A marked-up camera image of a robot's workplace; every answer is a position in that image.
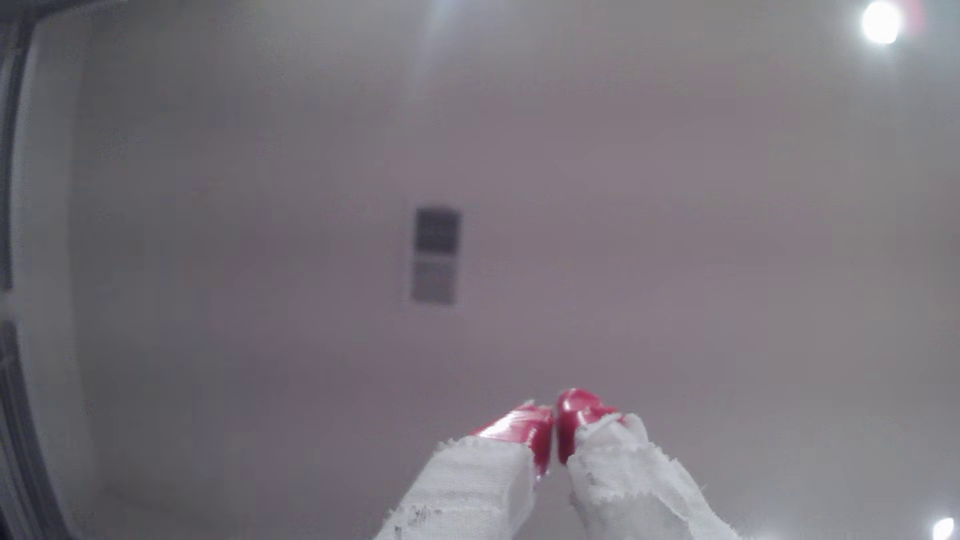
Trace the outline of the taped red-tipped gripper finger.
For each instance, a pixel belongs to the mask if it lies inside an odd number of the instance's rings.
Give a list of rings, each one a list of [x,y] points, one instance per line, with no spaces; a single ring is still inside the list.
[[[374,539],[513,539],[551,460],[550,407],[523,402],[440,443]]]
[[[740,539],[636,413],[567,389],[557,399],[557,447],[588,539]]]

